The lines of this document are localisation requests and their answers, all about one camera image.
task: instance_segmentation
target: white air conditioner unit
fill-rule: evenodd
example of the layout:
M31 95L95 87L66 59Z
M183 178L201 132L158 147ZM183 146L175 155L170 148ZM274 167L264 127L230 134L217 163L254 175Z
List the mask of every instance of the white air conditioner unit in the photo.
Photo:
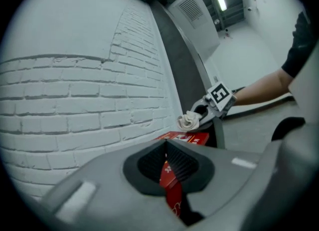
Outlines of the white air conditioner unit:
M168 10L174 16L174 22L193 43L202 61L207 61L220 41L203 0L176 0Z

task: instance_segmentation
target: rolled towel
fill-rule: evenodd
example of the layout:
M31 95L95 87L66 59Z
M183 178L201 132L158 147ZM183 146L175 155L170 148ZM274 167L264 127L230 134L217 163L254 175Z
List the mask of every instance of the rolled towel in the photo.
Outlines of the rolled towel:
M177 118L177 126L183 132L195 130L199 127L201 117L202 115L196 112L187 111L185 115Z

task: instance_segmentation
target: human arm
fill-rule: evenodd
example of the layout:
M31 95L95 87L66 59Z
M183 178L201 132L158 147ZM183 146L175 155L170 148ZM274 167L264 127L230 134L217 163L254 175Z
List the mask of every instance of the human arm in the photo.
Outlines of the human arm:
M280 68L238 91L234 105L249 105L276 99L288 93L292 80L293 78Z

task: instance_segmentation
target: air vent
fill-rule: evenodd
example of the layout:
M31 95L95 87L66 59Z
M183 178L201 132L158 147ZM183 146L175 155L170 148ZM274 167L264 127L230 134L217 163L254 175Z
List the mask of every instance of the air vent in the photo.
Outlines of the air vent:
M199 27L207 21L195 0L185 0L178 7L194 28Z

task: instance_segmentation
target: black shirt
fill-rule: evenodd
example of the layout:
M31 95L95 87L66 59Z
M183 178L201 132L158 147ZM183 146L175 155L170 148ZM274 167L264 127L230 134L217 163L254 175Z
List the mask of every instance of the black shirt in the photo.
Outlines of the black shirt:
M295 77L299 73L317 42L316 33L304 12L298 15L295 27L293 46L282 66L282 69L291 77Z

